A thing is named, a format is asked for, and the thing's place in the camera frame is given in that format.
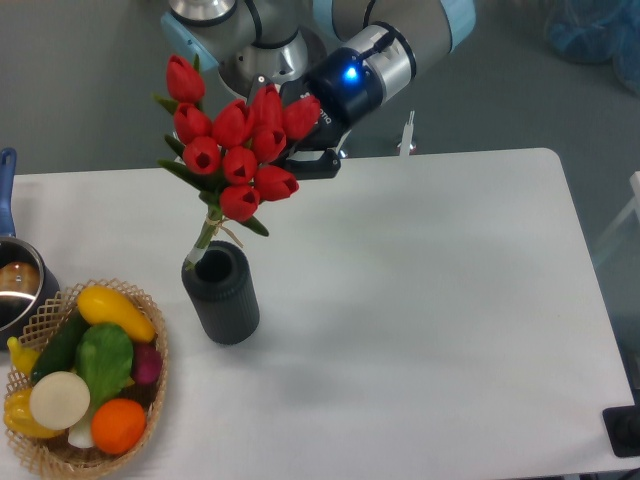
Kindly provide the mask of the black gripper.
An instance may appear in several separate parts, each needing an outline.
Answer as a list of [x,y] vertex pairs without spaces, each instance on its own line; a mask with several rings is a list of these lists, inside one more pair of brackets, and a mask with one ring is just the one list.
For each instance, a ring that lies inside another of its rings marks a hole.
[[247,98],[251,108],[288,106],[308,95],[320,103],[316,126],[280,162],[297,180],[335,178],[342,162],[336,151],[343,137],[364,116],[381,105],[383,89],[361,54],[340,47],[297,80],[281,86],[264,75],[253,79]]

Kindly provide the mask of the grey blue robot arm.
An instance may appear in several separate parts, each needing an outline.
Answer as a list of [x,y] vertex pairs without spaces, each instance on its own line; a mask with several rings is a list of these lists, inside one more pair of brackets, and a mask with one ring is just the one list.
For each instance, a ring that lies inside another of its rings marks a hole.
[[333,178],[351,129],[464,41],[471,1],[172,1],[161,28],[175,51],[252,100],[273,84],[308,94],[320,124],[277,165],[299,180]]

